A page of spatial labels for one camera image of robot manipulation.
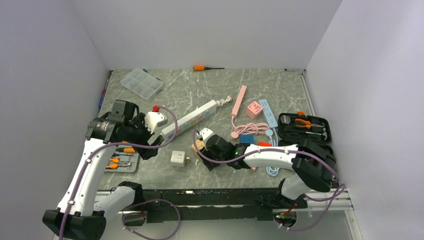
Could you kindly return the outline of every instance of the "gray marble surface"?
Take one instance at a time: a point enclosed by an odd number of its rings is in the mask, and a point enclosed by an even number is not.
[[[178,119],[210,100],[225,99],[228,95],[235,100],[241,85],[247,86],[235,125],[250,122],[265,122],[262,114],[251,120],[245,113],[253,101],[267,99],[277,117],[280,113],[304,111],[311,114],[305,89],[300,78],[301,72],[285,72],[280,69],[221,69],[194,72],[191,69],[151,69],[154,77],[163,81],[162,90],[149,100],[144,100],[124,88],[120,81],[131,70],[115,70],[110,77],[107,92],[100,110],[104,114],[112,109],[114,100],[120,99],[136,103],[141,112],[148,112],[153,105],[164,105],[175,112]],[[214,189],[214,188],[265,188],[277,187],[281,179],[291,177],[293,173],[280,169],[277,177],[268,176],[265,167],[251,172],[247,169],[235,170],[223,164],[212,171],[196,161],[190,146],[192,131],[207,127],[215,134],[231,141],[231,111],[234,101],[219,107],[215,113],[178,135],[172,143],[159,149],[156,157],[140,160],[133,173],[105,172],[99,189],[116,187],[122,181],[142,184],[144,189]],[[166,114],[172,123],[172,117]],[[265,135],[254,137],[255,143],[268,142]],[[170,164],[173,150],[185,151],[191,158],[185,167],[173,167]]]

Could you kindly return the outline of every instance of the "pliers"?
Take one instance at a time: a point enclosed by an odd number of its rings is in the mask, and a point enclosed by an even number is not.
[[[300,118],[296,118],[295,120],[294,120],[295,122],[300,122],[300,123],[303,123],[304,125],[297,125],[296,124],[296,127],[299,127],[299,128],[307,128],[307,129],[310,129],[311,127],[319,127],[319,128],[324,128],[325,126],[323,126],[323,125],[319,125],[319,124],[316,124],[316,123],[311,123],[310,121],[306,121],[306,120],[303,120],[303,119],[300,119]]]
[[[120,161],[119,158],[111,158],[109,161],[114,162],[108,166],[106,166],[106,169],[118,169],[119,167],[129,167],[131,166],[131,162],[129,161]]]

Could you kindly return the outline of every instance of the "black tool case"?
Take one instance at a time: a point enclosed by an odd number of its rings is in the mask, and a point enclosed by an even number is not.
[[[302,119],[305,121],[309,121],[311,124],[318,124],[324,127],[318,127],[318,126],[311,126],[311,128],[306,127],[300,127],[305,125],[302,122],[296,121],[296,119]],[[331,130],[329,122],[322,118],[317,116],[311,116],[311,115],[304,115],[302,113],[281,113],[278,116],[278,146],[289,146],[292,144],[298,144],[304,139],[308,139],[316,144],[318,144],[320,147],[325,149],[327,152],[329,152],[331,155],[333,155],[333,149],[328,146],[328,144],[331,142]],[[318,135],[324,133],[323,129],[325,128],[325,132],[327,134],[327,138],[325,139],[324,136]]]

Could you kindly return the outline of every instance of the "blue square object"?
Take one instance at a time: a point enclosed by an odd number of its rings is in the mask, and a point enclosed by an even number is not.
[[[241,134],[240,135],[240,143],[241,144],[255,144],[255,140],[253,139],[253,134]]]

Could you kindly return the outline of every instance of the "pink power cube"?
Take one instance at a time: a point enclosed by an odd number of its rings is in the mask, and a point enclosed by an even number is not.
[[[246,114],[251,119],[256,119],[259,114],[261,114],[262,109],[264,109],[257,101],[253,101],[249,106],[247,106]]]

